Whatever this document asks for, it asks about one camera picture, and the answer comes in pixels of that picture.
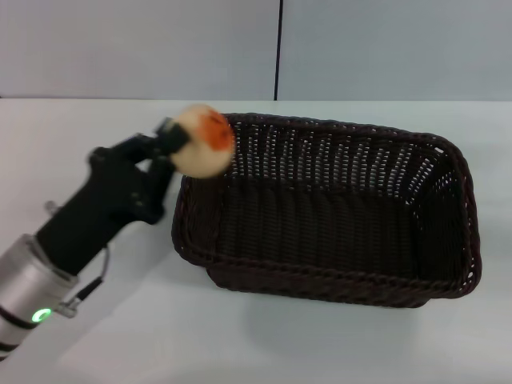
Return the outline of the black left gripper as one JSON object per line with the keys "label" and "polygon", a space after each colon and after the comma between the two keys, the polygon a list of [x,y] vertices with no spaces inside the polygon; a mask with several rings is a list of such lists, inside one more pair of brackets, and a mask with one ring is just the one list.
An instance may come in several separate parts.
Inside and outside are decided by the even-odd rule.
{"label": "black left gripper", "polygon": [[35,235],[49,260],[78,275],[123,227],[157,223],[173,177],[173,164],[164,154],[179,152],[189,141],[180,123],[165,118],[154,138],[136,135],[94,149],[86,183]]}

